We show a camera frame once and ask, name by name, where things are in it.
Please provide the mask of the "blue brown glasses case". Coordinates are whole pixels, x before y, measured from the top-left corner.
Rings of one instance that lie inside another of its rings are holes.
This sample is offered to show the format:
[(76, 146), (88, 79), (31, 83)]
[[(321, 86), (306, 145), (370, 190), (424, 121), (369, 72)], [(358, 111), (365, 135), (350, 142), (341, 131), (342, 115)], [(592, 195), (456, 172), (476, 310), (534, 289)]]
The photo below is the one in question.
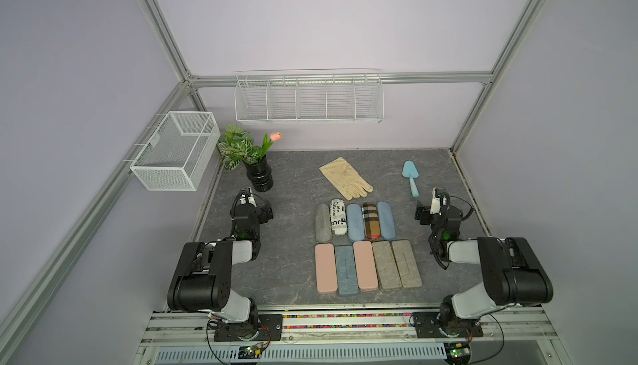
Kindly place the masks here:
[(391, 206), (388, 202), (378, 202), (376, 204), (379, 222), (380, 236), (384, 240), (393, 241), (397, 237), (395, 220)]

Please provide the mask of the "beige case black glasses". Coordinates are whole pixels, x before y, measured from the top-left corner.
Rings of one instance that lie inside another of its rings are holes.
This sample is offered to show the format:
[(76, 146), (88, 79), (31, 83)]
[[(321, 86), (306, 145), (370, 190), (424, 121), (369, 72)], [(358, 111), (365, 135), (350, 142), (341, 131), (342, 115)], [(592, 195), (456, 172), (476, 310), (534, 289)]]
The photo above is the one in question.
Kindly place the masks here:
[(376, 204), (366, 202), (362, 205), (362, 219), (366, 239), (371, 241), (379, 240), (381, 238), (381, 228)]

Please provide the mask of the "beige case brown sunglasses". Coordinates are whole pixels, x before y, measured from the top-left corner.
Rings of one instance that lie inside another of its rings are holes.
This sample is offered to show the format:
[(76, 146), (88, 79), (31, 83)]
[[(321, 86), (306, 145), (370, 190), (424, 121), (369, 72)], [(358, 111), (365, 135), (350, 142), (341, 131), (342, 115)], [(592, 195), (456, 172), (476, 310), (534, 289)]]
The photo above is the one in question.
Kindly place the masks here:
[(347, 214), (345, 202), (341, 199), (333, 199), (329, 204), (331, 231), (333, 235), (347, 234)]

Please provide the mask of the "pink glasses case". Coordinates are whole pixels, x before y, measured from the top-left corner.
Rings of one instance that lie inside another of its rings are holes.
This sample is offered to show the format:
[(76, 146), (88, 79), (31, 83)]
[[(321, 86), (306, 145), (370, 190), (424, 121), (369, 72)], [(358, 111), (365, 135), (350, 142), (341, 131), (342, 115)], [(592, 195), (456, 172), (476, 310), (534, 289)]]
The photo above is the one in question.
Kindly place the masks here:
[(376, 273), (372, 244), (369, 241), (364, 240), (355, 242), (352, 247), (359, 290), (362, 292), (378, 290), (379, 282)]

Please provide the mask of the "teal grey case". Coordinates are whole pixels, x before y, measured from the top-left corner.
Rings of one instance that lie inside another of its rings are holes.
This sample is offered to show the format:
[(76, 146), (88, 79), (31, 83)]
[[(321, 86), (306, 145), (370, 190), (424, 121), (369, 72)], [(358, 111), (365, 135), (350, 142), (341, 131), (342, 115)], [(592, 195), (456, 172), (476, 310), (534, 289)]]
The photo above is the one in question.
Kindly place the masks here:
[(359, 292), (354, 250), (350, 245), (335, 247), (338, 293), (341, 296)]

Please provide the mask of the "case with white sunglasses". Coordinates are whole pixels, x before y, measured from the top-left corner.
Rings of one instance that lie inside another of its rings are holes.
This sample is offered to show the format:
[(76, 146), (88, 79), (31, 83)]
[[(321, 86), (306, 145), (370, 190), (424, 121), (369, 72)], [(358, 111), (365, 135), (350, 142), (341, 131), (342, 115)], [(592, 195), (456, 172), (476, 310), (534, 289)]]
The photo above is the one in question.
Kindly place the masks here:
[(362, 208), (355, 203), (346, 207), (347, 215), (347, 236), (351, 242), (365, 240), (365, 225), (362, 215)]

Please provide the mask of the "green glasses case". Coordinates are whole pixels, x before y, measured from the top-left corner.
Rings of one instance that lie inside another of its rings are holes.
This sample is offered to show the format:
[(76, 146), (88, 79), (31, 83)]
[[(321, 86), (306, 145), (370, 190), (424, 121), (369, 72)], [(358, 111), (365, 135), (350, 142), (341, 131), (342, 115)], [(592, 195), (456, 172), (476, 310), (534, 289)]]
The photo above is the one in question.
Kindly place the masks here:
[(394, 253), (388, 241), (372, 244), (376, 272), (382, 290), (398, 290), (402, 287)]

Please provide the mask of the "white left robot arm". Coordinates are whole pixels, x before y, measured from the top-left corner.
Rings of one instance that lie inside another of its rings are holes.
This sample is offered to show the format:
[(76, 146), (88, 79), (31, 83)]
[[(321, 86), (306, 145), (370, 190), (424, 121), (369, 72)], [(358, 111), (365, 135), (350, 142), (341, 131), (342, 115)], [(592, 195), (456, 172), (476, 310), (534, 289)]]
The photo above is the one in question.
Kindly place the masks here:
[(255, 301), (232, 289), (233, 267), (258, 258), (261, 225), (273, 219), (270, 202), (244, 188), (229, 211), (229, 236), (184, 245), (169, 284), (172, 311), (204, 313), (216, 342), (263, 341), (272, 338), (273, 320), (261, 320)]

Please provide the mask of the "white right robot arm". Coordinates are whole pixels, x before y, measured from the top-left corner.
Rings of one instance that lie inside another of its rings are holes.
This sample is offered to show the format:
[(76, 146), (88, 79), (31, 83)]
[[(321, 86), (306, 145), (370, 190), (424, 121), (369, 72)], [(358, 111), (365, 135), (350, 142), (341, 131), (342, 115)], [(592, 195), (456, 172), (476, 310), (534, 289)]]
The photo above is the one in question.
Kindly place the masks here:
[(451, 203), (443, 187), (432, 191), (430, 205), (417, 204), (415, 219), (430, 227), (430, 254), (439, 267), (453, 263), (478, 265), (482, 281), (464, 292), (446, 296), (434, 312), (415, 312), (411, 316), (418, 338), (473, 338), (483, 335), (480, 320), (516, 305), (534, 306), (553, 298), (553, 284), (522, 237), (499, 239), (460, 238), (466, 213)]

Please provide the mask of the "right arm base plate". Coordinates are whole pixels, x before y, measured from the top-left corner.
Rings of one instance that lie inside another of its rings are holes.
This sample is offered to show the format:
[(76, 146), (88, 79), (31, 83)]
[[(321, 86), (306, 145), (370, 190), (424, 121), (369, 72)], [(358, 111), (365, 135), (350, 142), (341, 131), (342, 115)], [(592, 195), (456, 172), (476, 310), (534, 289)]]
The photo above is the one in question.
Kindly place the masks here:
[(456, 315), (415, 312), (411, 315), (417, 338), (482, 338), (483, 329), (477, 319), (459, 319)]

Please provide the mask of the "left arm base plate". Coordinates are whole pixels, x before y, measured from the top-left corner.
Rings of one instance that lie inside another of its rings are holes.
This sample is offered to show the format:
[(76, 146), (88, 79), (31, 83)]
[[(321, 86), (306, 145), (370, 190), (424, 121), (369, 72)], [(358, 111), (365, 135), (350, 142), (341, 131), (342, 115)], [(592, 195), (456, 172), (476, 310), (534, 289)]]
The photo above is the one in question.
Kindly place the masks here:
[(282, 314), (259, 313), (250, 315), (243, 323), (221, 323), (214, 327), (215, 343), (280, 341), (283, 332)]

